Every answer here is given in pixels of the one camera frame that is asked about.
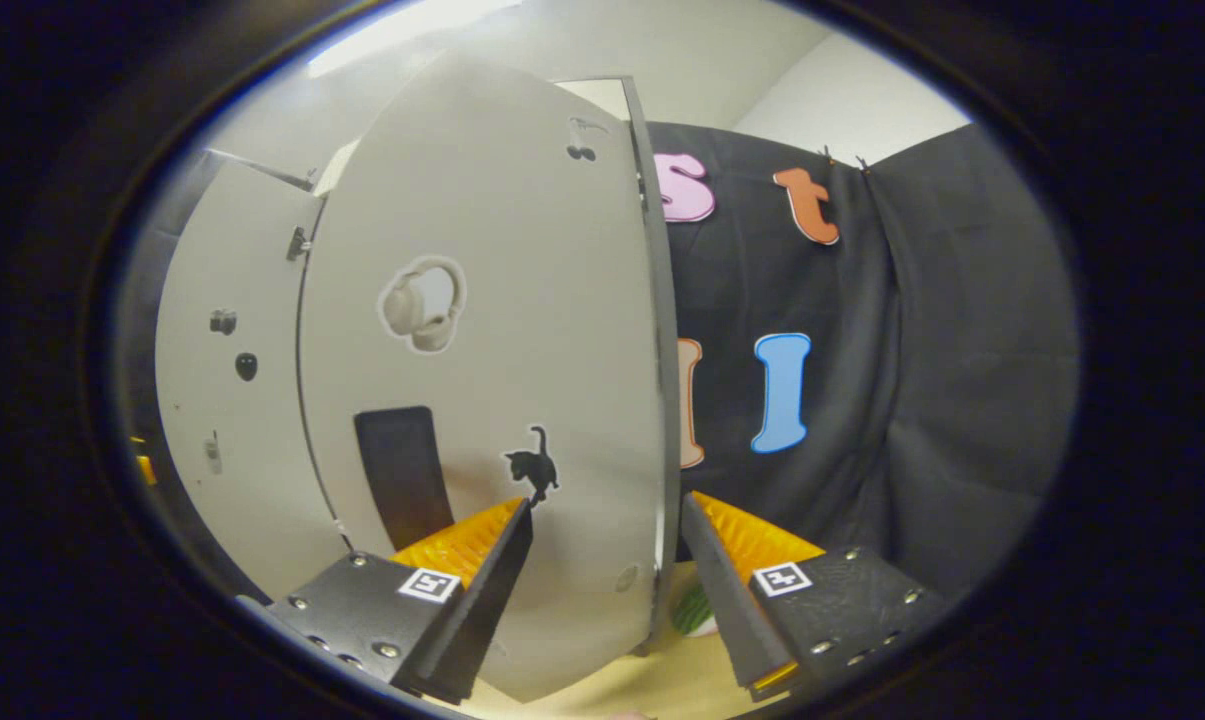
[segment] headphones sticker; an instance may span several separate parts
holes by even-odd
[[[451,301],[446,311],[434,307],[445,296],[429,270],[441,270],[451,283]],[[466,287],[464,270],[454,259],[424,255],[398,270],[384,290],[375,299],[375,315],[384,332],[406,341],[406,347],[418,355],[436,355],[451,346],[455,327],[464,311]]]

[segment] black fabric backdrop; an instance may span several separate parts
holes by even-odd
[[[703,347],[704,460],[684,489],[966,591],[1021,536],[1063,453],[1078,346],[1058,229],[975,126],[868,172],[739,132],[648,129],[657,154],[703,163],[717,200],[701,222],[668,224],[678,336]],[[772,181],[786,169],[829,190],[839,242],[799,231]],[[812,342],[807,437],[756,454],[766,374],[753,344],[782,332]]]

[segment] black cat silhouette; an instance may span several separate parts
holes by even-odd
[[[557,488],[558,484],[557,466],[548,456],[547,433],[543,433],[543,427],[539,425],[531,425],[530,430],[539,433],[539,453],[515,450],[506,452],[505,458],[509,459],[509,470],[515,476],[515,480],[530,480],[531,486],[535,488],[535,495],[530,498],[530,507],[535,507],[539,502],[547,500],[543,494],[548,491],[548,486]]]

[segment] door hinge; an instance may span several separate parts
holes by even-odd
[[[642,179],[642,173],[637,173],[637,200],[642,201],[642,212],[647,211],[647,183]]]
[[[313,249],[313,241],[304,237],[304,228],[296,225],[295,231],[290,234],[290,247],[287,247],[286,259],[295,261],[304,252],[311,249]]]

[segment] white panel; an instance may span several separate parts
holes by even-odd
[[[619,79],[574,79],[556,82],[553,85],[574,92],[617,119],[629,119],[629,99],[624,96],[624,83]]]
[[[180,479],[213,537],[255,585],[282,596],[317,576],[345,543],[306,450],[296,386],[296,306],[304,258],[292,229],[321,201],[227,163],[176,246],[158,307],[158,402]],[[233,309],[233,334],[210,332]],[[258,358],[254,379],[235,370]],[[205,442],[218,438],[219,471]]]
[[[349,163],[349,158],[358,149],[358,141],[352,141],[349,144],[343,144],[336,154],[333,155],[331,160],[327,164],[327,170],[323,170],[322,178],[313,185],[313,194],[318,197],[325,196],[331,188],[336,187],[340,182],[340,175],[345,172],[345,164]]]
[[[568,118],[596,160],[566,152]],[[628,128],[513,70],[443,58],[363,136],[323,211],[301,313],[305,409],[334,509],[359,550],[393,548],[366,486],[359,411],[433,409],[455,519],[530,488],[502,452],[548,430],[562,488],[482,678],[530,700],[647,637],[665,438],[652,279]],[[416,258],[466,277],[437,355],[382,327],[377,296]],[[617,579],[637,566],[631,585]]]

